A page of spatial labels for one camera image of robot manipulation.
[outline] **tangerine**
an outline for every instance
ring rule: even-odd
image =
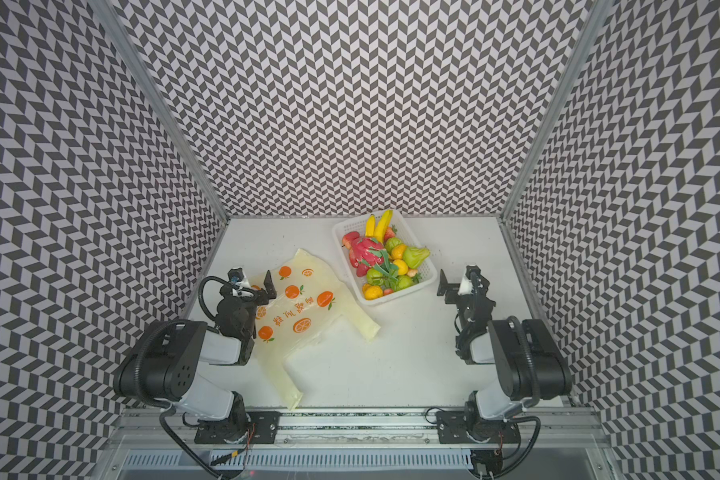
[[[264,340],[265,342],[269,341],[269,339],[272,338],[272,334],[274,333],[274,330],[270,326],[263,326],[259,330],[259,338],[261,340]]]
[[[301,288],[297,287],[296,285],[289,285],[286,287],[286,296],[288,298],[297,298],[299,295],[301,295],[302,290],[304,290],[304,285],[302,285]]]
[[[330,310],[333,304],[333,292],[323,292],[317,295],[317,304],[318,306],[326,306]]]
[[[296,333],[301,333],[304,330],[307,330],[311,324],[312,321],[310,319],[301,319],[293,324],[293,331]]]

